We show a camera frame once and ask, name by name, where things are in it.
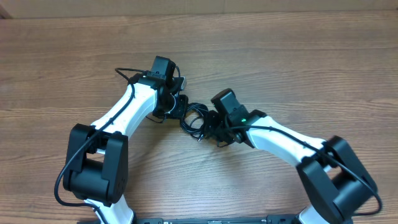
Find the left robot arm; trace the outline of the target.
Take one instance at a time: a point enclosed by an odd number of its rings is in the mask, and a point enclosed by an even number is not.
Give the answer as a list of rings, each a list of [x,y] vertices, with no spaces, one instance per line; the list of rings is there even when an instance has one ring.
[[[150,70],[134,70],[122,98],[90,125],[76,124],[69,135],[65,165],[54,187],[57,202],[90,207],[95,223],[134,223],[126,203],[128,142],[148,114],[159,123],[182,119],[188,98],[185,77],[169,58],[157,56]]]

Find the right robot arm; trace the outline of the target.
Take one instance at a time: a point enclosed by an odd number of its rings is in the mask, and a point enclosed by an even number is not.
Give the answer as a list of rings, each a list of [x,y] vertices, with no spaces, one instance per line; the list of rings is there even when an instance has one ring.
[[[215,139],[265,150],[296,169],[310,205],[292,223],[351,223],[370,198],[377,201],[376,212],[382,210],[375,181],[345,139],[308,137],[262,111],[249,112],[230,88],[211,102],[208,133]]]

